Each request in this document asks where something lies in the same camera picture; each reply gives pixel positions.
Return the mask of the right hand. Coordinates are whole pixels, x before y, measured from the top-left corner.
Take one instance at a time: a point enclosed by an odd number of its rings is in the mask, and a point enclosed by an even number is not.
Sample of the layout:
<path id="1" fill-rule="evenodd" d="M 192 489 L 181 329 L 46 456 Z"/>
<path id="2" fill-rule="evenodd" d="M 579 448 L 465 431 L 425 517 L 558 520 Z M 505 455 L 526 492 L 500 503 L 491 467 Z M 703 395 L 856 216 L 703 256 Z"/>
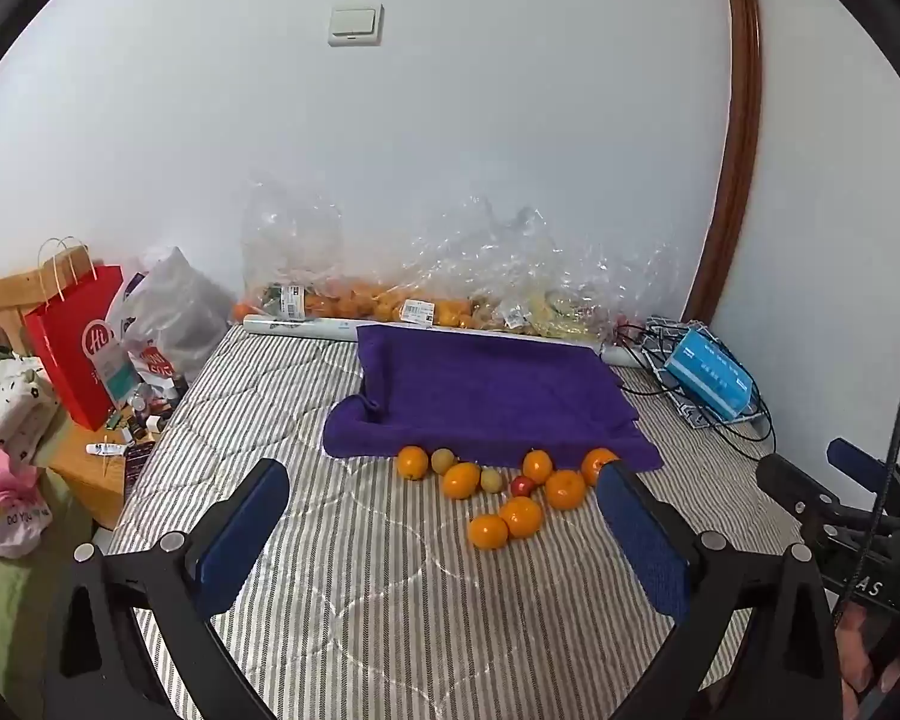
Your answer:
<path id="1" fill-rule="evenodd" d="M 859 717 L 860 702 L 857 694 L 866 690 L 866 684 L 873 678 L 873 667 L 870 656 L 863 643 L 863 623 L 866 621 L 866 609 L 855 603 L 847 603 L 841 621 L 837 622 L 836 642 L 839 651 L 839 663 L 842 674 L 842 718 Z M 900 678 L 900 654 L 888 667 L 884 668 L 878 679 L 877 691 L 889 694 Z"/>

